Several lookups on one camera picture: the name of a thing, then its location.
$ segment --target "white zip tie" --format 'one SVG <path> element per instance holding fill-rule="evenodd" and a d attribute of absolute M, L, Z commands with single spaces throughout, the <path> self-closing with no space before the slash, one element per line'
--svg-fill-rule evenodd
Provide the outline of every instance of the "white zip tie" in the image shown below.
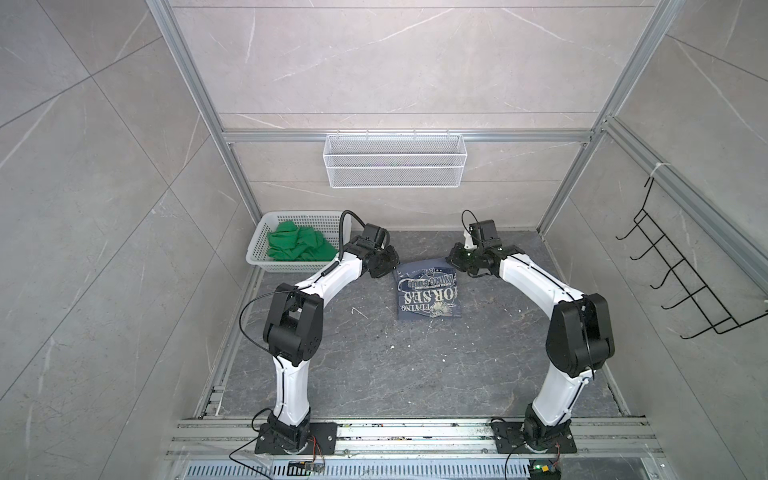
<path fill-rule="evenodd" d="M 662 166 L 662 165 L 671 166 L 672 164 L 665 164 L 663 162 L 656 162 L 656 166 L 654 167 L 653 170 L 650 171 L 650 176 L 653 177 L 653 175 L 656 173 L 656 170 L 658 170 L 659 167 Z"/>

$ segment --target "work surface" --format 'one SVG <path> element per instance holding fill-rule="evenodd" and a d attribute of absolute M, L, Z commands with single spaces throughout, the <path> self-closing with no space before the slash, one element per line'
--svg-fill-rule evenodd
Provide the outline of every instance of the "work surface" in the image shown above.
<path fill-rule="evenodd" d="M 400 261 L 445 257 L 461 232 L 391 232 Z M 536 232 L 501 232 L 557 275 Z M 306 273 L 265 273 L 258 293 L 297 283 Z M 310 362 L 315 417 L 523 416 L 547 374 L 548 318 L 523 293 L 493 276 L 458 276 L 460 318 L 397 320 L 392 275 L 360 277 L 324 310 L 323 341 Z M 246 331 L 261 341 L 269 299 L 253 308 Z M 220 415 L 249 416 L 275 404 L 275 368 L 264 351 L 240 342 Z M 581 394 L 575 416 L 620 415 L 605 377 Z"/>

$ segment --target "black mounting plate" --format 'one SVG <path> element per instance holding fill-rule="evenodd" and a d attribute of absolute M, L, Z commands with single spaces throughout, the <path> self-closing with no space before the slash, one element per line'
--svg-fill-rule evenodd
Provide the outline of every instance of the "black mounting plate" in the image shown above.
<path fill-rule="evenodd" d="M 525 447 L 521 448 L 521 445 L 525 443 L 523 432 L 521 431 L 522 426 L 523 422 L 491 422 L 491 429 L 493 430 L 494 440 L 496 441 L 496 451 L 498 453 L 531 452 Z M 552 445 L 555 443 L 560 444 L 560 453 L 576 453 L 578 451 L 570 427 L 565 429 L 560 436 L 552 439 L 551 443 Z M 553 446 L 542 453 L 557 454 L 558 448 Z"/>
<path fill-rule="evenodd" d="M 324 455 L 333 455 L 336 451 L 336 430 L 339 424 L 333 422 L 310 423 L 310 437 L 312 435 L 317 439 L 317 445 Z M 256 441 L 256 450 L 254 453 L 269 453 L 271 455 L 287 455 L 282 442 L 267 423 L 259 427 L 259 439 Z M 312 453 L 312 439 L 309 439 L 297 455 L 307 455 Z"/>

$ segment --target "green garment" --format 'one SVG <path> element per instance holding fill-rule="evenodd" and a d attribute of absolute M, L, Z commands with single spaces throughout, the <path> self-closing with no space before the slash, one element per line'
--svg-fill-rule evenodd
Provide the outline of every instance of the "green garment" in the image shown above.
<path fill-rule="evenodd" d="M 322 233 L 312 227 L 297 227 L 291 220 L 282 222 L 266 238 L 270 243 L 266 254 L 279 261 L 326 262 L 336 255 Z"/>

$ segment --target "white wire mesh basket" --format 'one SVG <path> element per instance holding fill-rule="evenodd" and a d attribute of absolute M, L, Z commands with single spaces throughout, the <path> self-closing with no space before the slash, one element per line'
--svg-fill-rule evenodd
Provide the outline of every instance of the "white wire mesh basket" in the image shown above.
<path fill-rule="evenodd" d="M 332 188 L 458 187 L 467 148 L 460 134 L 332 134 L 323 160 Z"/>
<path fill-rule="evenodd" d="M 275 231 L 281 222 L 292 220 L 298 227 L 313 227 L 323 234 L 333 248 L 339 249 L 339 218 L 341 212 L 332 211 L 293 211 L 293 212 L 269 212 L 261 217 L 256 227 L 256 232 L 250 239 L 246 261 L 251 265 L 263 268 L 267 272 L 309 272 L 315 273 L 328 262 L 281 262 L 267 256 L 270 248 L 266 238 L 268 233 Z M 352 216 L 344 218 L 344 239 L 349 241 L 349 233 L 352 230 Z"/>

